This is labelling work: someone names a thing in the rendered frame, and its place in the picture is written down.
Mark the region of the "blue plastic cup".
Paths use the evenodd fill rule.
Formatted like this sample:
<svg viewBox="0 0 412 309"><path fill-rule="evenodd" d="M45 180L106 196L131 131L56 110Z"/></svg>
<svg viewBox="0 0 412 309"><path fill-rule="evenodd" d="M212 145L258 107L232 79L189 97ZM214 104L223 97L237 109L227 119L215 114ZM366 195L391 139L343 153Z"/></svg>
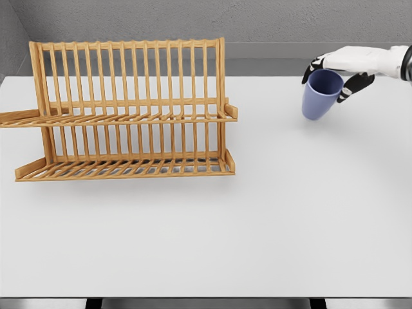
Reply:
<svg viewBox="0 0 412 309"><path fill-rule="evenodd" d="M323 117L338 99L344 86L342 77L327 69L314 71L303 94L302 113L310 120Z"/></svg>

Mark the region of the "wooden two-tier dish rack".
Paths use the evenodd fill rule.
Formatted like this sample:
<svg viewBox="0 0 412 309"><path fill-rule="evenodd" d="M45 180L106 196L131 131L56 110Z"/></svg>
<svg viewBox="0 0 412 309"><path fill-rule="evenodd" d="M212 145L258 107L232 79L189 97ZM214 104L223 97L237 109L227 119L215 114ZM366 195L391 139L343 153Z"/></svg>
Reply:
<svg viewBox="0 0 412 309"><path fill-rule="evenodd" d="M225 40L31 42L37 108L0 127L41 130L44 156L18 182L223 176Z"/></svg>

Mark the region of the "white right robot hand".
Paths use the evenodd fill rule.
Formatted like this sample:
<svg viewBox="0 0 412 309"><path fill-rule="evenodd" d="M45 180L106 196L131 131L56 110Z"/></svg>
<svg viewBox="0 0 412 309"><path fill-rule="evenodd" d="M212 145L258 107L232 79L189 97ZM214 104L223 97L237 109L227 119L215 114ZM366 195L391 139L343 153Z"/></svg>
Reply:
<svg viewBox="0 0 412 309"><path fill-rule="evenodd" d="M336 51L316 57L307 67L302 84L309 76L319 69L347 71L355 73L345 83L337 99L338 103L345 101L352 94L370 86L379 72L379 57L387 57L388 50L363 46L345 46Z"/></svg>

